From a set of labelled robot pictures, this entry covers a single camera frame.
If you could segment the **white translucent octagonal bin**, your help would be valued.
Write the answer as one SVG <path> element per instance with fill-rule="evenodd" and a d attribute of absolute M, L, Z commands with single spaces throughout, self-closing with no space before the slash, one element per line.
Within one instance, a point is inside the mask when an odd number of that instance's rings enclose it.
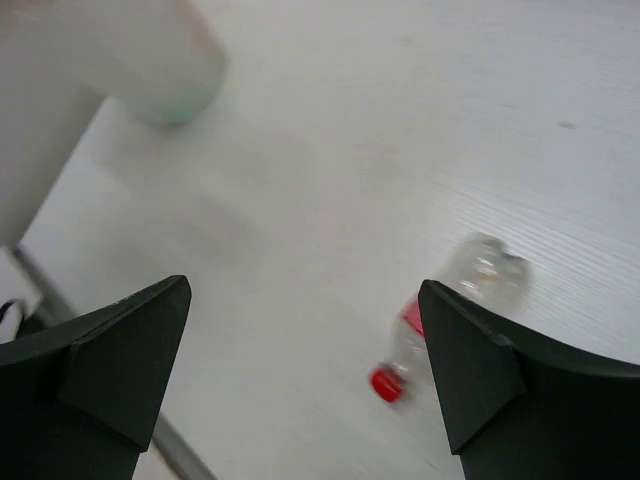
<path fill-rule="evenodd" d="M 192 1 L 2 2 L 2 37 L 28 27 L 69 74 L 156 124 L 197 118 L 228 61 Z"/>

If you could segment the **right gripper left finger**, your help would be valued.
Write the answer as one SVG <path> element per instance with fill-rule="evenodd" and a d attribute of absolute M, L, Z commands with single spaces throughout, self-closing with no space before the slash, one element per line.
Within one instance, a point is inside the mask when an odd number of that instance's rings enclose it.
<path fill-rule="evenodd" d="M 187 322 L 173 275 L 1 347 L 1 476 L 130 479 L 151 443 Z"/>

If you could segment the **clear bottle red label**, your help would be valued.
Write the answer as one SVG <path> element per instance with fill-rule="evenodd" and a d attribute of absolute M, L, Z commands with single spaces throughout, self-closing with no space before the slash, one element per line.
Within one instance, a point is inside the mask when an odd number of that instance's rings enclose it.
<path fill-rule="evenodd" d="M 405 401 L 432 372 L 429 345 L 454 336 L 473 310 L 513 313 L 531 278 L 531 262 L 505 241 L 485 233 L 467 237 L 396 316 L 389 357 L 369 375 L 372 389 L 388 404 Z"/>

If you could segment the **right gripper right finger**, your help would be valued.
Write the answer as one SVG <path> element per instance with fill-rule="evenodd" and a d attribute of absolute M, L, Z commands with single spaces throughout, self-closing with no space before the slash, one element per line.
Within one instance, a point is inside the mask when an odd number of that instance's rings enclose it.
<path fill-rule="evenodd" d="M 428 346 L 467 479 L 636 479 L 639 367 L 484 309 Z"/>

